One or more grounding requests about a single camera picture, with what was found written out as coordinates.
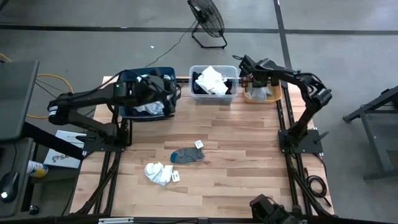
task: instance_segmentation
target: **computer mouse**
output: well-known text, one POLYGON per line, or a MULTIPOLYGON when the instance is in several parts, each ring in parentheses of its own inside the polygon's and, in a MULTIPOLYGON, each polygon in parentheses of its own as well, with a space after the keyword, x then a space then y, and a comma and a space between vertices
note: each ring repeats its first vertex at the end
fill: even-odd
POLYGON ((18 194, 18 172, 8 172, 0 180, 0 200, 4 203, 10 203, 15 200, 18 194))

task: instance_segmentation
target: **gray floor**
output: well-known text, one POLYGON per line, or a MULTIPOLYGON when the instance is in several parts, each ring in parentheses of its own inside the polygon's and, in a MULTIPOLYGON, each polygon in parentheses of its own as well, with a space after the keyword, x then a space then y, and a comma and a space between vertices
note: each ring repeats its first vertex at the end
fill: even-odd
MULTIPOLYGON (((227 28, 278 28, 272 0, 214 2, 227 28)), ((398 2, 394 0, 279 2, 286 29, 398 29, 398 2)), ((0 22, 9 24, 187 28, 193 21, 185 0, 12 0, 0 12, 0 22)), ((83 91, 98 86, 104 75, 147 65, 176 43, 181 34, 0 30, 0 53, 13 60, 39 60, 40 73, 61 75, 70 81, 75 91, 83 91)), ((198 36, 208 44, 219 41, 206 34, 198 36)), ((177 75, 185 76, 192 65, 237 66, 239 62, 231 57, 232 54, 284 62, 279 34, 228 33, 226 38, 229 45, 224 50, 204 50, 187 35, 156 66, 172 66, 177 75)), ((333 206, 341 217, 384 222, 398 220, 398 179, 363 182, 364 174, 377 171, 376 161, 361 122, 345 124, 342 120, 344 114, 398 84, 394 72, 397 41, 398 35, 287 36, 292 66, 317 74, 333 90, 330 104, 314 120, 319 130, 330 132, 323 140, 323 148, 333 206)), ((67 89, 58 80, 46 81, 67 89)), ((29 113, 45 115, 51 99, 35 87, 29 113)), ((46 120, 30 121, 51 133, 59 128, 46 120)), ((79 131, 71 126, 62 129, 79 131)), ((46 210, 41 215, 61 213, 73 181, 45 186, 46 194, 38 199, 43 211, 46 210)))

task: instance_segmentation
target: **yellow cable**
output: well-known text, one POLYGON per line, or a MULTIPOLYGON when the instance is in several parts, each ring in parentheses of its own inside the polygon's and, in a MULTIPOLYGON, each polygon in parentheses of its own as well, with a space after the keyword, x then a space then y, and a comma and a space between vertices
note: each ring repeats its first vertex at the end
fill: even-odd
MULTIPOLYGON (((0 56, 4 57, 8 62, 12 62, 12 60, 7 58, 4 54, 0 53, 0 56)), ((73 88, 72 88, 71 84, 69 84, 68 80, 64 79, 63 77, 61 77, 59 75, 39 74, 37 76, 38 77, 53 77, 53 78, 61 79, 63 82, 65 82, 68 85, 70 91, 73 93, 73 88)), ((27 114, 26 116, 29 118, 35 118, 35 119, 47 119, 48 118, 48 116, 36 116, 36 115, 29 115, 29 114, 27 114)))
POLYGON ((5 56, 4 54, 0 53, 0 56, 4 57, 8 62, 12 62, 12 60, 7 58, 7 56, 5 56))

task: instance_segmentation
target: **clear plastic bin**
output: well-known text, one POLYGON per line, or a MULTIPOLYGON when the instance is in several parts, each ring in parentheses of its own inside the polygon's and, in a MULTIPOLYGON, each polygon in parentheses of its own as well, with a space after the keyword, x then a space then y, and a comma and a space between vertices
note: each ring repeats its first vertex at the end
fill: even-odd
POLYGON ((229 65, 194 65, 189 70, 189 89, 191 97, 195 99, 196 105, 230 105, 232 100, 238 95, 239 74, 238 69, 229 65), (209 66, 212 66, 217 72, 225 75, 228 80, 232 80, 232 95, 209 95, 194 94, 192 91, 193 72, 201 73, 209 66))

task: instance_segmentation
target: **sock tag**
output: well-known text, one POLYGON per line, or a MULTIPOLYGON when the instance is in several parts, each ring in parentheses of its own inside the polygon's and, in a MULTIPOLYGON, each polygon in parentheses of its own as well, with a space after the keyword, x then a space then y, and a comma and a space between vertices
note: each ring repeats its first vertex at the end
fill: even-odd
POLYGON ((172 179, 173 179, 173 182, 180 181, 180 174, 178 174, 178 171, 173 171, 172 172, 172 179))
POLYGON ((195 141, 195 146, 197 147, 197 149, 200 149, 201 147, 203 147, 203 143, 201 142, 201 140, 195 141))

